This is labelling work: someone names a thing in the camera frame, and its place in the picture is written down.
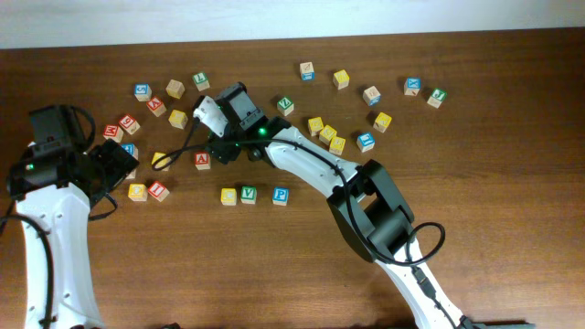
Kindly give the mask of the yellow C letter block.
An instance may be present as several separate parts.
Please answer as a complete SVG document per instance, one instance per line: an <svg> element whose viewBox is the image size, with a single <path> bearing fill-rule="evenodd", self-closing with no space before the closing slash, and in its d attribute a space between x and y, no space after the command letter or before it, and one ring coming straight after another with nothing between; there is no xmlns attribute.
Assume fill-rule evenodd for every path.
<svg viewBox="0 0 585 329"><path fill-rule="evenodd" d="M236 206L238 201L237 189L225 187L221 189L220 202L224 206Z"/></svg>

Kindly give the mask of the green V letter block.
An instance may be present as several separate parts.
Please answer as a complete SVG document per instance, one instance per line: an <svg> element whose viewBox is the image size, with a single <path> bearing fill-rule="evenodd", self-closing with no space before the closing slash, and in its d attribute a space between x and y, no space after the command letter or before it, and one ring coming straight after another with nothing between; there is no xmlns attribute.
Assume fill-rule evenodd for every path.
<svg viewBox="0 0 585 329"><path fill-rule="evenodd" d="M243 186L241 188L240 200L243 204L255 205L257 201L257 188L254 186Z"/></svg>

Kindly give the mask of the blue P letter block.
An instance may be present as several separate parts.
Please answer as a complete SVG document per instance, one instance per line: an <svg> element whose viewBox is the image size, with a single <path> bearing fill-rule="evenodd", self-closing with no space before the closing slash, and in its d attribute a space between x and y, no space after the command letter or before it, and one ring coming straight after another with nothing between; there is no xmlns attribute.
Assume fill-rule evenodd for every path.
<svg viewBox="0 0 585 329"><path fill-rule="evenodd" d="M276 186L272 194L272 203L274 205L286 206L289 200L289 189Z"/></svg>

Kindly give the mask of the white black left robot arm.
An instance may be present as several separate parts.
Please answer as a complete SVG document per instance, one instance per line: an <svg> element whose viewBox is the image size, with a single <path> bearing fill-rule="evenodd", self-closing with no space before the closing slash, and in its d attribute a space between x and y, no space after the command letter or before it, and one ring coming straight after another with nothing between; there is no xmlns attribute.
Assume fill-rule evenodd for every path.
<svg viewBox="0 0 585 329"><path fill-rule="evenodd" d="M95 145L82 108L50 105L30 114L34 141L6 179L21 223L27 265L27 328L102 328L88 249L92 209L138 166L114 140Z"/></svg>

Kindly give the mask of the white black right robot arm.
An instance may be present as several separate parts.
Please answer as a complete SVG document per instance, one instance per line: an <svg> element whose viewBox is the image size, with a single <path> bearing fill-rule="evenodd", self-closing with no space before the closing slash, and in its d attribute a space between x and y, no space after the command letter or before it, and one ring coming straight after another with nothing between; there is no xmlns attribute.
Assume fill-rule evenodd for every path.
<svg viewBox="0 0 585 329"><path fill-rule="evenodd" d="M324 195L344 240L389 276L419 328L471 327L431 273L427 262L437 250L421 253L414 214L380 163L360 165L328 153L282 117L268 118L241 82L214 98L200 97L193 116L211 131L206 149L221 163L246 152Z"/></svg>

